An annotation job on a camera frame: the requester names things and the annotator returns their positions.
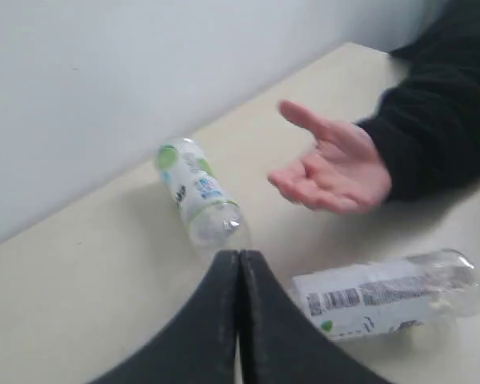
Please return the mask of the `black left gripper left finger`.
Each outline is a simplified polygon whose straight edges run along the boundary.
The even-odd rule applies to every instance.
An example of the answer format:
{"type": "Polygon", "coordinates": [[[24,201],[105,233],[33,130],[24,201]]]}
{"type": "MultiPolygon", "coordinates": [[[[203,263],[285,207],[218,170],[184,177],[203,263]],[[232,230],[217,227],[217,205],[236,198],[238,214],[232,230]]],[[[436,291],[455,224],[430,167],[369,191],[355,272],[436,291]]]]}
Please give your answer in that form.
{"type": "Polygon", "coordinates": [[[233,383],[239,254],[220,251],[183,308],[95,383],[233,383]]]}

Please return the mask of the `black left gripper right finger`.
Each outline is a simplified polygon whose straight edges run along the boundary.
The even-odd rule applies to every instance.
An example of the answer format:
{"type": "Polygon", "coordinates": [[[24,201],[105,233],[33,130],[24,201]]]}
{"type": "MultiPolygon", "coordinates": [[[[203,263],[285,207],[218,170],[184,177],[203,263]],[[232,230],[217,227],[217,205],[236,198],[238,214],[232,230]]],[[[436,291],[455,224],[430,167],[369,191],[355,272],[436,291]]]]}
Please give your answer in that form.
{"type": "Polygon", "coordinates": [[[239,260],[238,330],[244,383],[387,382],[318,332],[260,252],[244,250],[239,260]]]}

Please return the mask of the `black sleeved forearm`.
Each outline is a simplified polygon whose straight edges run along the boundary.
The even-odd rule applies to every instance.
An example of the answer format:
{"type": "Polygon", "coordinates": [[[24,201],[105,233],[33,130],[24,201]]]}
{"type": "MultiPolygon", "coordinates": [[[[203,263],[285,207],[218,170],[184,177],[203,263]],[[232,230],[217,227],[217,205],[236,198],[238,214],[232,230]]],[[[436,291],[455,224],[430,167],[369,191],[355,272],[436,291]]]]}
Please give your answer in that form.
{"type": "Polygon", "coordinates": [[[407,76],[360,121],[409,201],[480,178],[480,1],[449,1],[412,43],[391,52],[407,76]]]}

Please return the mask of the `person's open bare hand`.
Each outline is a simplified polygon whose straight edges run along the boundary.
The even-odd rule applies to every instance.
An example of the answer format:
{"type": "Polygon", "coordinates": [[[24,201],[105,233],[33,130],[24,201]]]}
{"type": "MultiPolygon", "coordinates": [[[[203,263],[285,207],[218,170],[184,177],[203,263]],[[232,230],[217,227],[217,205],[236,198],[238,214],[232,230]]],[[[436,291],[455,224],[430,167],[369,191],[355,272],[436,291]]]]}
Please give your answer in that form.
{"type": "Polygon", "coordinates": [[[280,102],[279,112],[315,140],[307,154],[268,175],[281,196],[311,210],[337,214],[364,213],[384,203],[391,176],[367,132],[291,101],[280,102]]]}

